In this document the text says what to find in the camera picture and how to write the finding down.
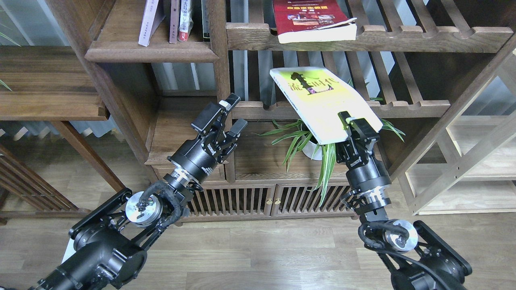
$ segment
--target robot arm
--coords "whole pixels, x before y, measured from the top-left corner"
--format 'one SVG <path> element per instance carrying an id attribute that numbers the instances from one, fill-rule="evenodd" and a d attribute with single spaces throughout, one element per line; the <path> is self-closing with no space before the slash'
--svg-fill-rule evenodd
<path id="1" fill-rule="evenodd" d="M 75 253 L 50 275 L 38 281 L 38 290 L 93 290 L 107 284 L 120 289 L 137 277 L 147 250 L 168 226 L 188 216 L 194 190 L 236 148 L 247 122 L 237 120 L 224 131 L 231 109 L 240 101 L 230 95 L 217 105 L 208 104 L 191 124 L 198 135 L 187 140 L 168 160 L 175 170 L 145 191 L 125 188 L 96 208 L 69 231 Z M 125 204 L 125 210 L 119 210 Z M 121 234 L 133 223 L 142 231 L 132 238 Z"/>
<path id="2" fill-rule="evenodd" d="M 364 119 L 352 120 L 347 112 L 339 116 L 350 136 L 336 146 L 337 162 L 349 168 L 346 177 L 351 186 L 341 201 L 359 216 L 358 235 L 364 247 L 377 252 L 391 272 L 393 288 L 465 289 L 464 277 L 472 269 L 464 258 L 422 221 L 411 224 L 388 218 L 384 207 L 391 201 L 384 190 L 391 181 L 385 166 L 374 155 L 378 133 Z M 419 261 L 403 255 L 411 250 L 420 256 Z"/>

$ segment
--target wooden post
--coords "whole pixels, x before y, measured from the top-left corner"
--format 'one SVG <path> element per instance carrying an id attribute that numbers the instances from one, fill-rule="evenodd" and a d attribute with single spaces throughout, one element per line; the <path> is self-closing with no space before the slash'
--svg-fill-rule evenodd
<path id="1" fill-rule="evenodd" d="M 219 57 L 213 63 L 215 72 L 215 84 L 217 86 L 217 100 L 227 98 L 231 93 L 229 80 L 229 61 L 228 61 L 228 37 L 226 34 L 225 0 L 207 1 L 208 17 L 210 24 L 210 37 L 212 51 Z M 232 114 L 229 113 L 226 127 L 232 125 Z M 227 159 L 224 165 L 226 180 L 230 183 L 235 182 L 235 158 L 234 154 Z"/>
<path id="2" fill-rule="evenodd" d="M 75 130 L 75 128 L 68 121 L 52 121 L 59 133 L 70 143 L 70 145 L 79 152 L 79 154 L 102 176 L 102 178 L 109 183 L 109 185 L 119 192 L 125 188 L 124 184 L 111 171 L 100 156 L 93 150 L 93 148 L 86 142 L 84 137 Z"/>

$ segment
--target green plant leaf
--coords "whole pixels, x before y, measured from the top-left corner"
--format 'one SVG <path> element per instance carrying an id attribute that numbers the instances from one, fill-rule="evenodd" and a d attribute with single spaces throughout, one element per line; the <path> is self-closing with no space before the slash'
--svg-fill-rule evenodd
<path id="1" fill-rule="evenodd" d="M 277 144 L 278 142 L 280 142 L 282 140 L 285 140 L 285 139 L 288 139 L 288 138 L 292 138 L 292 137 L 296 137 L 298 135 L 302 135 L 302 134 L 304 134 L 304 132 L 306 132 L 306 131 L 295 131 L 295 132 L 292 132 L 292 133 L 289 133 L 289 134 L 285 134 L 285 135 L 283 135 L 283 136 L 281 136 L 281 137 L 279 137 L 277 139 L 274 139 L 271 142 L 271 144 L 275 145 L 275 144 Z"/>
<path id="2" fill-rule="evenodd" d="M 12 92 L 11 88 L 9 88 L 9 86 L 1 79 L 0 79 L 0 85 L 6 87 L 8 90 L 10 90 Z"/>
<path id="3" fill-rule="evenodd" d="M 297 148 L 297 151 L 303 150 L 304 147 L 308 144 L 308 142 L 310 141 L 311 138 L 312 138 L 312 132 L 308 133 L 308 135 L 306 135 L 304 137 L 304 141 L 299 145 L 299 147 Z"/>
<path id="4" fill-rule="evenodd" d="M 303 121 L 301 120 L 297 120 L 296 122 L 294 123 L 290 123 L 290 124 L 286 124 L 286 125 L 280 125 L 276 122 L 276 120 L 272 120 L 272 123 L 274 124 L 274 126 L 276 126 L 276 128 L 278 129 L 288 129 L 288 128 L 292 128 L 292 127 L 295 127 L 295 126 L 298 126 L 302 123 Z"/>
<path id="5" fill-rule="evenodd" d="M 292 154 L 290 155 L 290 158 L 288 159 L 287 163 L 287 172 L 290 169 L 290 165 L 292 164 L 292 159 L 294 159 L 294 156 L 296 156 L 296 153 L 299 151 L 298 147 L 301 145 L 301 141 L 297 143 L 297 145 L 294 147 L 294 150 L 292 150 Z"/>
<path id="6" fill-rule="evenodd" d="M 330 181 L 331 173 L 333 172 L 333 168 L 335 167 L 336 163 L 335 143 L 328 144 L 325 147 L 326 150 L 323 151 L 323 154 L 326 155 L 325 174 L 322 180 L 321 200 L 319 202 L 319 207 L 323 205 L 323 202 L 326 198 L 326 193 L 328 191 L 328 183 Z"/>
<path id="7" fill-rule="evenodd" d="M 2 32 L 0 32 L 0 36 L 5 38 L 5 39 L 7 39 L 7 40 L 9 40 L 10 42 L 16 44 L 17 46 L 21 46 L 16 41 L 12 40 L 10 37 L 8 37 L 7 35 L 3 34 Z"/>
<path id="8" fill-rule="evenodd" d="M 319 143 L 317 143 L 317 144 L 315 145 L 314 153 L 312 153 L 312 157 L 310 157 L 310 159 L 313 159 L 313 158 L 314 158 L 315 153 L 317 152 L 317 150 L 319 150 L 319 148 L 320 148 L 320 147 L 321 147 L 321 145 L 320 145 Z"/>
<path id="9" fill-rule="evenodd" d="M 385 119 L 381 119 L 381 121 L 383 123 L 383 127 L 382 127 L 383 130 L 388 130 L 388 131 L 394 132 L 396 135 L 398 135 L 398 137 L 403 142 L 405 142 L 405 140 L 403 140 L 403 137 L 402 137 L 402 135 L 405 136 L 405 133 L 403 131 L 401 131 L 400 129 L 394 127 L 394 125 L 391 122 L 389 122 L 389 121 L 387 121 Z"/>
<path id="10" fill-rule="evenodd" d="M 285 131 L 286 129 L 274 129 L 274 130 L 270 130 L 268 132 L 265 132 L 265 133 L 261 133 L 261 134 L 257 134 L 258 136 L 267 136 L 267 135 L 274 135 L 274 134 L 277 134 L 277 133 L 281 133 L 283 131 Z"/>
<path id="11" fill-rule="evenodd" d="M 283 160 L 283 164 L 285 164 L 288 161 L 288 158 L 292 154 L 292 151 L 295 151 L 294 147 L 296 146 L 297 141 L 299 141 L 299 138 L 301 138 L 301 135 L 297 135 L 292 140 L 291 145 L 288 147 L 287 154 L 285 154 L 285 159 Z"/>

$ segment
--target black cable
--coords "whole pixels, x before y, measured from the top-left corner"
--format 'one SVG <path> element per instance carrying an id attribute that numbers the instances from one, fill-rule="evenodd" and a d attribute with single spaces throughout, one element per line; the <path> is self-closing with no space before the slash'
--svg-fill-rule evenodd
<path id="1" fill-rule="evenodd" d="M 423 269 L 425 272 L 427 272 L 435 281 L 437 281 L 439 284 L 441 284 L 444 287 L 444 290 L 453 290 L 450 287 L 448 287 L 448 285 L 444 282 L 443 279 L 441 279 L 441 277 L 439 277 L 439 275 L 437 275 L 437 273 L 435 273 L 432 269 L 430 269 L 425 264 L 423 264 L 419 261 L 416 261 L 414 259 L 411 259 L 405 255 L 402 255 L 402 254 L 394 252 L 394 251 L 375 249 L 375 248 L 369 248 L 369 250 L 375 251 L 377 253 L 384 253 L 387 255 L 396 256 L 396 257 L 402 258 L 405 261 L 408 261 L 412 264 L 415 264 L 415 265 L 421 267 L 421 269 Z"/>

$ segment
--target red book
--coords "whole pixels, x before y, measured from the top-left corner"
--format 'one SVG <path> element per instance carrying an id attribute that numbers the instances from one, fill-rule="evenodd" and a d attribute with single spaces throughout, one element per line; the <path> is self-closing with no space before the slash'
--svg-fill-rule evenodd
<path id="1" fill-rule="evenodd" d="M 274 0 L 280 43 L 355 40 L 356 18 L 349 19 L 335 0 Z"/>

